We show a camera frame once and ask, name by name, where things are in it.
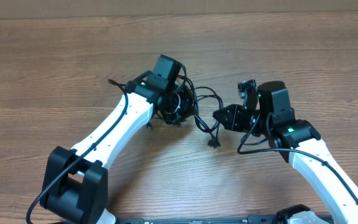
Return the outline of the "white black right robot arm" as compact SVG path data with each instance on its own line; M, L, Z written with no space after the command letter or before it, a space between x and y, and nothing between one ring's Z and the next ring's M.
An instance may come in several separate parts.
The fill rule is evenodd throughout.
M311 185L335 223L358 223L358 187L341 169L313 125L296 119L288 88L283 81L256 85L254 80L238 84L242 105L232 104L213 113L226 130L263 135L267 152L279 152L285 162Z

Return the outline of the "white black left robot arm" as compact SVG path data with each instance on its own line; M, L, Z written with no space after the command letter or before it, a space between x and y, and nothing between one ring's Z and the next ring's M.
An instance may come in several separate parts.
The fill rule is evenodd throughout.
M108 211L108 174L125 145L157 114L180 124L192 114L194 96L184 83L179 61L159 56L153 70L120 84L123 95L108 117L71 149L56 147L49 155L40 195L33 202L70 223L118 223Z

